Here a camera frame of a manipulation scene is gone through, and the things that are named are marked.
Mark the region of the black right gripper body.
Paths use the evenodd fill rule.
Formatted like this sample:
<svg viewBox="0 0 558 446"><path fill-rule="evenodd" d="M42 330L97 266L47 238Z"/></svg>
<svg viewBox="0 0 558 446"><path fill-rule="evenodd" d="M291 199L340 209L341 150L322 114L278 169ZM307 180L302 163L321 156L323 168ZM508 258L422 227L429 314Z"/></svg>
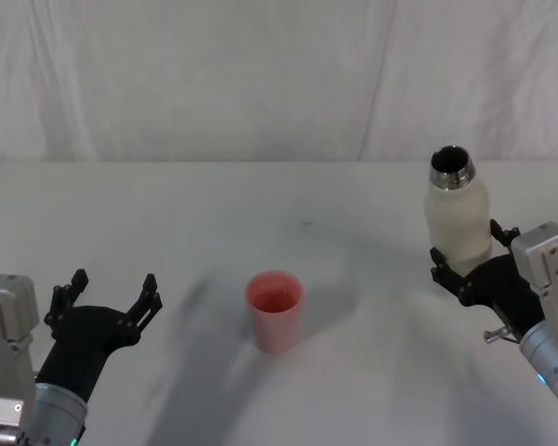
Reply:
<svg viewBox="0 0 558 446"><path fill-rule="evenodd" d="M519 275L510 254L491 258L465 281L464 306L492 309L518 341L544 320L538 295Z"/></svg>

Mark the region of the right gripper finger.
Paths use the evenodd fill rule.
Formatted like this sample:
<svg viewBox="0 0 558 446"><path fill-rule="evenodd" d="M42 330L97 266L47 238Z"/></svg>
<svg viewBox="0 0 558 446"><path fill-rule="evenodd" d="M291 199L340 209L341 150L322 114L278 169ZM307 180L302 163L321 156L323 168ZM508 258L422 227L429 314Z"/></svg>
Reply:
<svg viewBox="0 0 558 446"><path fill-rule="evenodd" d="M495 219L490 220L490 233L504 247L510 247L512 241L521 235L521 231L517 227L505 230Z"/></svg>
<svg viewBox="0 0 558 446"><path fill-rule="evenodd" d="M454 295L463 307L473 306L475 301L471 278L455 272L437 248L431 248L430 256L433 262L432 280Z"/></svg>

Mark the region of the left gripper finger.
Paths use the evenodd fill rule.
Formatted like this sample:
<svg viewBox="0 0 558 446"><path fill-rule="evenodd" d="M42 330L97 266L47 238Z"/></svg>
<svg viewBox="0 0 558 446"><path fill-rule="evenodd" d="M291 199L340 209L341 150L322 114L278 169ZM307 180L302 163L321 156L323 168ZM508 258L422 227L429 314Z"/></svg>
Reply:
<svg viewBox="0 0 558 446"><path fill-rule="evenodd" d="M86 334L88 307L76 307L75 302L88 285L84 269L78 269L71 281L53 288L49 311L44 317L51 337L55 341L80 341Z"/></svg>
<svg viewBox="0 0 558 446"><path fill-rule="evenodd" d="M162 309L161 296L157 292L157 281L150 273L146 276L137 301L118 321L120 345L130 347L138 344L142 331Z"/></svg>

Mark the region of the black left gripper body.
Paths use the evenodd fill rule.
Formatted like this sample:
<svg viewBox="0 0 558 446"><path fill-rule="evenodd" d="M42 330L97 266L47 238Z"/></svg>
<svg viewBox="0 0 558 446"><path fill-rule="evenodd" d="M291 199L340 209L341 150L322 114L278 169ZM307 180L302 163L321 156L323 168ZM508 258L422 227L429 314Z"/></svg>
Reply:
<svg viewBox="0 0 558 446"><path fill-rule="evenodd" d="M54 345L35 381L71 391L89 401L101 372L116 350L139 342L139 330L122 311L82 306L45 316Z"/></svg>

